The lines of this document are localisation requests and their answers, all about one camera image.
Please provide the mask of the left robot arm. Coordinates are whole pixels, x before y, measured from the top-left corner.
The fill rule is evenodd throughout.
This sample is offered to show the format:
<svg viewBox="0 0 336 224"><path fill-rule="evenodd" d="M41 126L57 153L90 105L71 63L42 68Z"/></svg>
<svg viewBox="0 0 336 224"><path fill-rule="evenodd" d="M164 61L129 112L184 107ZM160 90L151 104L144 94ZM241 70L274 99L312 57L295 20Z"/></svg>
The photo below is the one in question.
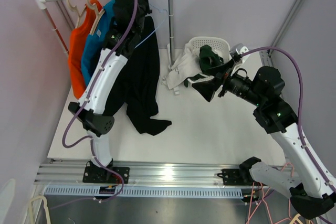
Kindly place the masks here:
<svg viewBox="0 0 336 224"><path fill-rule="evenodd" d="M83 175L84 183L122 183L113 168L108 133L114 117L104 111L110 91L123 67L140 44L144 20L151 13L148 0L115 0L114 16L104 37L100 58L86 90L68 110L87 131L92 153Z"/></svg>

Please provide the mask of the orange t shirt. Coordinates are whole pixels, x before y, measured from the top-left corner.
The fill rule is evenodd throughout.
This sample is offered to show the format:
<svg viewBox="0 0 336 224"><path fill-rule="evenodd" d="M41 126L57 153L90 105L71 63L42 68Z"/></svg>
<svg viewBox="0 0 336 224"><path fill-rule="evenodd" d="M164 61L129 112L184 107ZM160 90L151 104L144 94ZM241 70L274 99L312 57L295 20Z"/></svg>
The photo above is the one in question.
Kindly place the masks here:
<svg viewBox="0 0 336 224"><path fill-rule="evenodd" d="M68 66L72 90L76 99L81 98L86 89L81 72L81 57L95 18L96 14L94 10L88 9L84 11L84 21L71 32L70 36Z"/></svg>

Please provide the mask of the blue t shirt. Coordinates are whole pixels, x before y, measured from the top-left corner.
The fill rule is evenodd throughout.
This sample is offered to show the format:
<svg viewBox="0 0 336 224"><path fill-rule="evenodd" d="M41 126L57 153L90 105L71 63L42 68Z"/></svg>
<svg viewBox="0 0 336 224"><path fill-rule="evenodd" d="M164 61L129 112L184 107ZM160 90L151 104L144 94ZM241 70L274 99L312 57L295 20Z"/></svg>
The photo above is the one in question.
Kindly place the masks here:
<svg viewBox="0 0 336 224"><path fill-rule="evenodd" d="M97 30L93 35L88 35L85 48L81 57L81 73L85 82L85 86L87 86L91 80L91 77L94 73L94 69L91 70L91 61L94 58L96 52L100 52L102 49L102 45L104 42L104 38L107 32L110 29L111 21L114 17L113 6L116 0L111 0L107 4L104 5L103 9L105 13L102 15L101 19L97 24Z"/></svg>

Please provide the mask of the green white t shirt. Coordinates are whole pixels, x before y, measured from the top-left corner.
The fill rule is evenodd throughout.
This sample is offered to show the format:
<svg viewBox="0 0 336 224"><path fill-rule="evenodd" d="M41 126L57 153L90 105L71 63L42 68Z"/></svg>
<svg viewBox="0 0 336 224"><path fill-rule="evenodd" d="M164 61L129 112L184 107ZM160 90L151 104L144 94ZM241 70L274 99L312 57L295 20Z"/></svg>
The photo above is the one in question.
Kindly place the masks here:
<svg viewBox="0 0 336 224"><path fill-rule="evenodd" d="M183 53L178 56L171 70L162 78L162 84L172 90L177 88L188 78L196 79L207 76L202 72L202 68L210 68L221 65L222 58L212 52L208 45L200 48L199 56L193 54L190 44L186 44Z"/></svg>

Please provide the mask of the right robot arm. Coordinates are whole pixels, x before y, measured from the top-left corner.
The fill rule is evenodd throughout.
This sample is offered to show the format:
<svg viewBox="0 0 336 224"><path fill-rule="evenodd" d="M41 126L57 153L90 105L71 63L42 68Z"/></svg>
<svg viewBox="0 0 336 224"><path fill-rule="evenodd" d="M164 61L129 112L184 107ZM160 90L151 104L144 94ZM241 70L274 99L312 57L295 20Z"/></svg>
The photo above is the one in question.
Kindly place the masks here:
<svg viewBox="0 0 336 224"><path fill-rule="evenodd" d="M314 219L335 206L335 177L311 149L309 141L299 132L299 119L291 106L281 98L285 82L278 69L260 67L250 80L233 71L228 62L218 67L219 72L205 82L192 87L210 102L220 89L219 97L227 92L251 103L256 108L253 116L267 134L288 155L298 177L274 169L261 159L251 157L239 166L239 179L246 185L262 183L287 197L294 209L306 219Z"/></svg>

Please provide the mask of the black t shirt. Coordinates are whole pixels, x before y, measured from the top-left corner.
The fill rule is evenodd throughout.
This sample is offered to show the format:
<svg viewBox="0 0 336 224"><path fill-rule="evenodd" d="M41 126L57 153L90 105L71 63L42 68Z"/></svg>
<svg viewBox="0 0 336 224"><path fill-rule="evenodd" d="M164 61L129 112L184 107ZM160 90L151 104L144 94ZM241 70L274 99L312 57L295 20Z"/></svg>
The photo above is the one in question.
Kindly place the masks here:
<svg viewBox="0 0 336 224"><path fill-rule="evenodd" d="M153 119L159 112L156 91L160 76L160 56L154 21L144 20L142 39L127 64L119 73L107 98L104 115L113 116L122 105L127 105L127 116L140 133L158 135L172 124L169 120Z"/></svg>

